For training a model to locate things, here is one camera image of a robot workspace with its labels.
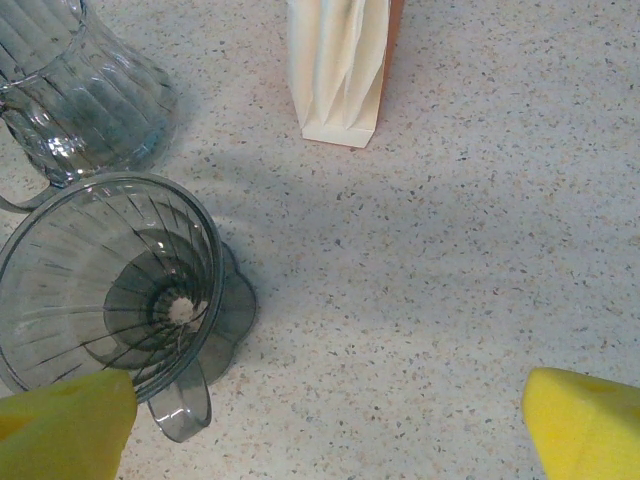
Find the white paper packaging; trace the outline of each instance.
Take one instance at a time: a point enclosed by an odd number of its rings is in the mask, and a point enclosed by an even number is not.
[[[365,147],[376,128],[390,0],[289,0],[289,85],[303,138]]]

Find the white countertop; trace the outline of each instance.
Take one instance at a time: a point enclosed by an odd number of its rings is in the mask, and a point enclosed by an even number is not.
[[[409,0],[365,150],[300,138],[284,1],[98,10],[173,76],[156,171],[261,306],[211,426],[174,444],[142,406],[120,480],[541,479],[532,368],[640,384],[636,2]],[[3,191],[26,196],[3,138]]]

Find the glass rim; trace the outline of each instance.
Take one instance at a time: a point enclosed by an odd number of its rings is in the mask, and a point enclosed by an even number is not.
[[[222,304],[222,292],[224,287],[224,260],[223,260],[223,247],[222,241],[218,234],[218,230],[213,222],[213,219],[204,208],[204,206],[196,199],[192,193],[178,185],[177,183],[168,180],[164,177],[150,173],[133,173],[133,172],[116,172],[105,173],[87,178],[83,181],[79,181],[69,187],[66,187],[60,192],[56,193],[53,197],[45,201],[36,210],[31,212],[11,234],[2,250],[0,251],[0,285],[2,285],[2,278],[9,266],[13,253],[17,249],[18,245],[25,239],[30,231],[32,231],[39,223],[39,220],[46,217],[49,212],[56,210],[58,207],[68,203],[76,195],[91,189],[92,187],[109,184],[111,182],[126,182],[130,180],[136,184],[147,183],[154,186],[169,190],[171,193],[178,195],[197,215],[202,224],[203,233],[206,234],[209,240],[211,250],[211,272],[214,283],[213,292],[209,299],[207,306],[207,313],[202,319],[202,325],[196,333],[195,338],[189,344],[189,348],[186,349],[177,360],[162,371],[157,377],[154,377],[149,381],[147,385],[142,386],[140,389],[136,389],[136,397],[138,403],[144,403],[157,393],[164,390],[171,385],[185,370],[189,364],[194,361],[202,349],[207,337],[211,333],[215,320],[218,316],[220,306]],[[20,391],[29,391],[33,387],[27,386],[21,381],[20,375],[15,371],[11,364],[7,361],[7,358],[2,351],[2,345],[0,344],[0,361],[4,368],[0,368],[0,378],[14,393],[18,393],[14,388],[17,387]]]
[[[78,0],[78,3],[80,4],[80,9],[81,9],[80,18],[78,19],[78,31],[71,35],[71,39],[67,44],[67,46],[64,48],[64,50],[60,52],[58,55],[56,55],[55,57],[53,57],[51,60],[49,60],[42,67],[37,68],[31,73],[27,73],[25,76],[19,78],[18,80],[12,80],[12,81],[6,81],[6,82],[0,81],[0,92],[2,90],[8,90],[9,88],[12,88],[12,87],[28,85],[44,77],[47,73],[47,70],[50,70],[52,68],[52,65],[55,62],[69,55],[70,52],[73,52],[77,48],[78,44],[83,39],[85,32],[87,31],[87,17],[89,14],[87,1],[88,0]]]

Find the dripper handle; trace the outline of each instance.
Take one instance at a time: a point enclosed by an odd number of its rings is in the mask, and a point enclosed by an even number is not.
[[[35,197],[20,203],[11,203],[0,195],[0,208],[12,213],[31,213],[49,198],[53,197],[58,190],[59,189],[53,185],[49,185]]]
[[[194,359],[168,387],[147,402],[167,438],[181,443],[211,423],[211,398],[202,368]]]

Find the speckled countertop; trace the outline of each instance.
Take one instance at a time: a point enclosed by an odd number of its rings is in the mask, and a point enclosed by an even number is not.
[[[103,3],[182,94],[157,171],[261,304],[211,427],[141,407],[119,479],[540,479],[531,368],[640,384],[636,2],[409,0],[366,150],[301,140],[284,1]]]

